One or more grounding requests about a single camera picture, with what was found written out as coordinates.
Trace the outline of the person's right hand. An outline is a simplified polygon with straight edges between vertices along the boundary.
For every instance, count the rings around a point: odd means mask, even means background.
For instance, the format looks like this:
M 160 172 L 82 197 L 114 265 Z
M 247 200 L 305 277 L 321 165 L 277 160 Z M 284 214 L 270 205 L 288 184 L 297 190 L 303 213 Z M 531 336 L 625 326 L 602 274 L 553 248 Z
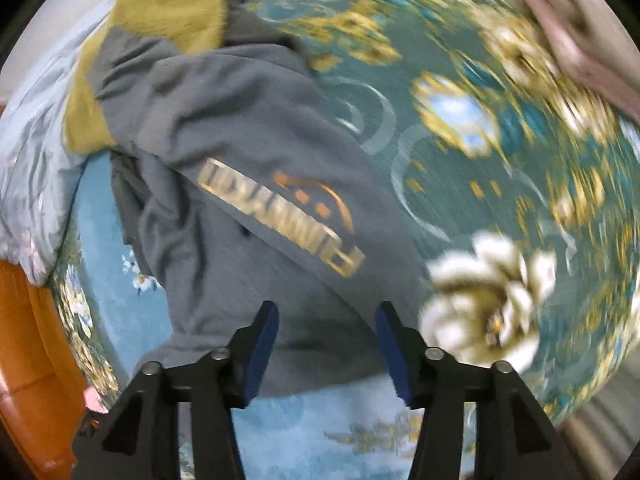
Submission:
M 639 49 L 605 0 L 524 0 L 560 69 L 639 119 Z

